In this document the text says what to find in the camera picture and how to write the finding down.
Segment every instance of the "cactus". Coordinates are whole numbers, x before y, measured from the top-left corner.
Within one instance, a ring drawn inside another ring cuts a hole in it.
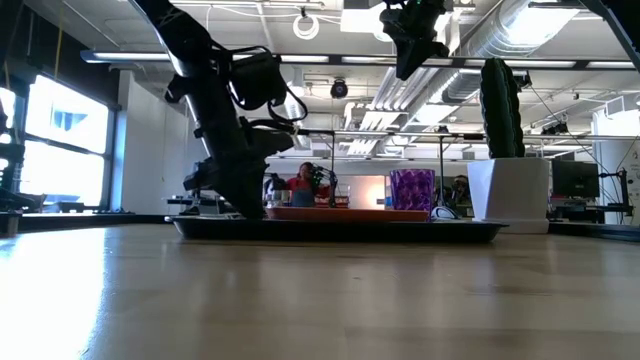
[[[513,71],[502,59],[489,59],[482,68],[480,102],[489,156],[524,157],[520,100]]]

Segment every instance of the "computer monitor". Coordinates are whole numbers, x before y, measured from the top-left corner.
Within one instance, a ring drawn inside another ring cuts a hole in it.
[[[553,195],[564,197],[600,197],[598,165],[580,161],[553,160]]]

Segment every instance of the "table surface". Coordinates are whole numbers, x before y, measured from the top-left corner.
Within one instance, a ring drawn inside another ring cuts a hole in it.
[[[639,299],[640,247],[597,239],[0,240],[1,359],[638,359]]]

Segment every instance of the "red tray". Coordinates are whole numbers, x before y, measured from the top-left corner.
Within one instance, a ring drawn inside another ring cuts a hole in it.
[[[328,222],[426,222],[426,211],[356,210],[274,207],[267,210],[269,219]]]

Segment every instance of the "white planter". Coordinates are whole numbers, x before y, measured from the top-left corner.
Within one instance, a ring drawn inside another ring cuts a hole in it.
[[[501,232],[546,234],[549,161],[506,158],[467,165],[474,221],[499,222]]]

